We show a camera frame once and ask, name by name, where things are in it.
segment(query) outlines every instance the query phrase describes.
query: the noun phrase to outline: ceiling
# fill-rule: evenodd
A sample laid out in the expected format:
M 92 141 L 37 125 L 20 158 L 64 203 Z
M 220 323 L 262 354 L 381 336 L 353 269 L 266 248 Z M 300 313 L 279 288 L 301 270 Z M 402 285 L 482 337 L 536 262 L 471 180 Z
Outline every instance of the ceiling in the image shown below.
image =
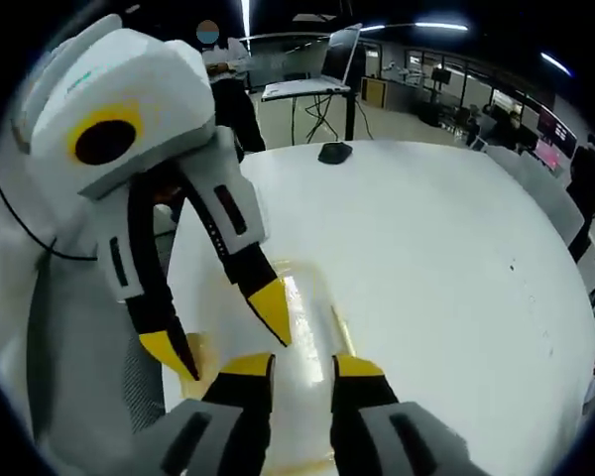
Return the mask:
M 241 0 L 121 0 L 115 11 L 139 3 L 125 15 L 131 28 L 195 42 L 195 26 L 215 20 L 229 36 L 243 37 Z M 595 0 L 581 7 L 515 0 L 250 0 L 251 35 L 291 31 L 335 31 L 361 22 L 393 25 L 447 21 L 467 25 L 466 35 L 431 34 L 411 27 L 371 32 L 371 38 L 458 53 L 484 60 L 554 90 L 595 119 Z M 334 16 L 327 23 L 294 22 L 297 14 Z M 573 72 L 569 78 L 540 57 L 550 53 Z

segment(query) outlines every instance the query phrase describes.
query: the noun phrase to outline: laptop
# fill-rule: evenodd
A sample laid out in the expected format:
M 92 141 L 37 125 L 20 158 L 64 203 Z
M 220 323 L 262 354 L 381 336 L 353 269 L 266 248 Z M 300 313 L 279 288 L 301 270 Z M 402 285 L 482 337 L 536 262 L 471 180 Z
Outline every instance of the laptop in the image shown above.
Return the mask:
M 361 24 L 357 24 L 330 36 L 320 77 L 268 84 L 262 100 L 273 101 L 288 97 L 349 91 L 350 87 L 346 85 L 346 79 L 357 48 L 360 30 Z

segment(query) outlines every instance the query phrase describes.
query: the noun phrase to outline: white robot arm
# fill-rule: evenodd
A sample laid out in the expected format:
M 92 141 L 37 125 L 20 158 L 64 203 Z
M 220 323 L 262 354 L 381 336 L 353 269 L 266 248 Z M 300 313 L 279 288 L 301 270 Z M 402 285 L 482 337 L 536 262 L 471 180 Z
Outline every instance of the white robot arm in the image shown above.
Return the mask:
M 91 203 L 97 260 L 113 294 L 127 304 L 143 345 L 182 376 L 197 380 L 159 266 L 154 193 L 163 184 L 183 190 L 230 281 L 289 345 L 284 285 L 260 248 L 260 209 L 254 188 L 240 174 L 233 135 L 215 127 L 200 53 L 181 41 L 164 43 L 123 29 L 114 17 L 62 48 L 56 59 L 77 57 L 63 74 L 51 60 L 37 77 L 34 97 L 24 101 L 41 112 L 21 115 L 14 129 L 24 144 L 30 132 L 30 167 L 40 187 L 53 191 L 61 180 L 63 189 Z M 52 76 L 46 74 L 50 69 L 55 69 Z

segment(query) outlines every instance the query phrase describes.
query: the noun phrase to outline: white table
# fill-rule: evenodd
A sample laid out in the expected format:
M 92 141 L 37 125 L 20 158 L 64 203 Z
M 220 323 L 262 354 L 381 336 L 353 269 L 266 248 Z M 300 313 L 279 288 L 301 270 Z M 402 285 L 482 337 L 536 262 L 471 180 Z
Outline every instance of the white table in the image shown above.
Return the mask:
M 400 401 L 417 402 L 464 438 L 483 470 L 529 476 L 555 463 L 573 437 L 595 355 L 590 303 L 564 243 L 482 153 L 350 144 L 353 155 L 340 166 L 317 161 L 320 145 L 245 159 L 267 222 L 267 257 L 316 266 L 358 356 L 384 369 Z M 218 336 L 221 359 L 282 352 L 228 286 L 190 206 L 169 281 L 187 332 L 229 334 Z M 310 325 L 304 332 L 292 323 L 294 346 L 302 369 L 319 365 L 327 382 L 322 352 L 337 344 L 319 345 L 326 329 Z M 295 387 L 315 397 L 306 392 L 312 372 L 296 375 Z M 169 369 L 164 387 L 171 408 L 180 388 Z M 323 431 L 317 421 L 300 424 Z M 314 444 L 322 437 L 314 434 Z

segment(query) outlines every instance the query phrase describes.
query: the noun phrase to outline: laptop screen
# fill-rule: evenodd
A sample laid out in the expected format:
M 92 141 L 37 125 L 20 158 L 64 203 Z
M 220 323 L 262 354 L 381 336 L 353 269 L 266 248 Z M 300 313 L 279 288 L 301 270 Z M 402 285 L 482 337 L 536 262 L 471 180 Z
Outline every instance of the laptop screen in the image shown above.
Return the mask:
M 346 75 L 359 40 L 361 25 L 354 25 L 333 33 L 328 40 L 326 58 L 321 73 L 324 76 L 334 77 L 342 83 L 346 82 Z

